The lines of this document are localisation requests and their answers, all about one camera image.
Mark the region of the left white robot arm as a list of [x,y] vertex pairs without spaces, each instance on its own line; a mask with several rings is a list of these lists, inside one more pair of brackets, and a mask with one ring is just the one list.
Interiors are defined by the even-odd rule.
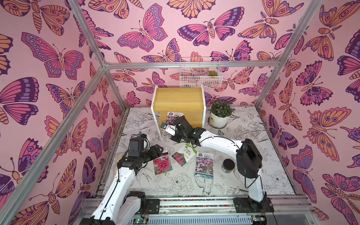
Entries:
[[100,205],[81,225],[127,225],[133,216],[145,205],[146,196],[141,191],[128,188],[135,181],[146,163],[161,157],[164,148],[159,145],[147,147],[128,147],[117,163],[117,173]]

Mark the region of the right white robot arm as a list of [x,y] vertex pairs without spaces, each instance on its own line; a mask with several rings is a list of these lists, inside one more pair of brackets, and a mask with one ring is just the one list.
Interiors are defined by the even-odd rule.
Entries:
[[178,117],[172,125],[162,123],[161,128],[171,134],[171,140],[180,143],[185,142],[196,147],[207,147],[225,153],[236,161],[238,172],[250,181],[245,186],[248,189],[248,201],[250,203],[263,204],[265,192],[262,183],[262,156],[250,139],[243,141],[232,140],[216,135],[202,127],[193,128],[185,116]]

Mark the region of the green white seed packet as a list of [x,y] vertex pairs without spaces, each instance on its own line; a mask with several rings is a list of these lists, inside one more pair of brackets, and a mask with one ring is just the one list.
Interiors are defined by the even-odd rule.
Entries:
[[172,155],[172,158],[181,166],[184,167],[195,155],[197,151],[189,143],[186,143],[182,148]]

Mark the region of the purple flower blue-edged seed packet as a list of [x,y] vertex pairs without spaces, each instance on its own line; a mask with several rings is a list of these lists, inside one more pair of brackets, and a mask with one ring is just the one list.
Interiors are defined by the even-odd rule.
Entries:
[[181,112],[168,112],[166,116],[166,124],[174,125],[173,121],[179,117],[182,117],[184,114]]

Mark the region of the red rose seed packet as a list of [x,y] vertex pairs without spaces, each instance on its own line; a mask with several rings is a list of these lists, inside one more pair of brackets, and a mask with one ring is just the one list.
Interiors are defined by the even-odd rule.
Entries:
[[170,161],[169,151],[166,147],[164,148],[162,155],[153,160],[153,165],[154,165],[155,175],[160,175],[162,173],[166,173],[173,170]]

